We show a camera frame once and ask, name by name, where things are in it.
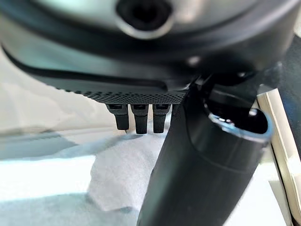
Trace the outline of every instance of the curved black edge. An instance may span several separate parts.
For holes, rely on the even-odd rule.
[[[149,81],[143,79],[128,79],[128,78],[116,78],[112,76],[106,75],[92,75],[88,73],[77,73],[77,72],[69,72],[69,71],[57,71],[57,70],[44,70],[38,69],[34,67],[29,67],[27,65],[22,64],[15,58],[13,58],[4,48],[4,53],[10,59],[10,61],[16,65],[22,71],[41,76],[41,77],[48,77],[53,79],[69,79],[69,80],[83,80],[83,81],[97,81],[102,83],[108,83],[112,86],[114,85],[130,85],[130,86],[137,86],[137,87],[156,87],[161,89],[162,91],[167,91],[167,87],[165,83],[161,81]]]
[[[1,0],[0,9],[3,14],[16,22],[67,46],[126,61],[159,62],[179,60],[192,54],[214,51],[257,36],[260,36],[261,39],[269,39],[278,35],[280,41],[286,42],[289,36],[287,29],[291,28],[289,24],[295,20],[297,13],[294,13],[294,10],[298,11],[299,3],[298,0],[264,0],[254,10],[249,10],[239,19],[225,26],[207,32],[191,32],[176,36],[166,35],[152,41],[136,40],[122,34],[87,29],[66,23],[29,1]],[[273,16],[266,13],[268,10],[272,10]],[[292,18],[286,16],[292,12]],[[285,31],[282,31],[282,34],[275,33],[275,27],[278,29],[282,27]],[[270,36],[267,36],[265,32],[269,29],[273,31],[270,31]],[[273,45],[279,44],[279,48],[282,48],[283,43],[275,42]],[[246,48],[245,52],[252,51],[252,48],[252,46]],[[236,46],[236,50],[239,49],[243,51],[243,45]],[[265,49],[267,49],[265,52],[269,53],[269,48],[265,47]]]

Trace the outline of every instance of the black plastic housing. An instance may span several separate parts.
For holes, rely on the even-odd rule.
[[[232,127],[208,115],[202,100],[189,94],[151,173],[138,226],[223,225],[272,135],[264,113],[246,116],[246,110],[225,113],[241,128]]]

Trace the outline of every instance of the black plastic part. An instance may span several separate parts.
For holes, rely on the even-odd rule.
[[[170,105],[153,105],[153,128],[154,133],[163,133],[166,114],[169,112]]]
[[[166,23],[172,10],[164,0],[120,0],[116,12],[135,29],[153,31]]]
[[[208,118],[200,98],[186,97],[151,173],[137,225],[222,226],[272,135],[270,121],[258,112],[254,131],[262,134],[248,126],[251,133],[235,134]]]
[[[135,116],[136,133],[147,133],[147,115],[149,112],[148,105],[131,105],[132,112]]]
[[[117,129],[127,130],[128,123],[128,109],[127,105],[106,105],[109,112],[114,114],[117,124]]]

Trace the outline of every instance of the perforated black panel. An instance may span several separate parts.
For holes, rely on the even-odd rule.
[[[82,94],[99,103],[106,104],[179,104],[186,92],[166,92],[166,93],[134,93],[134,92],[91,92],[79,90],[65,90]]]

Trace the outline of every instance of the black cylindrical tube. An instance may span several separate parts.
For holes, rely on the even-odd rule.
[[[229,117],[208,113],[195,95],[186,97],[151,173],[138,226],[223,225],[272,135],[260,110]]]

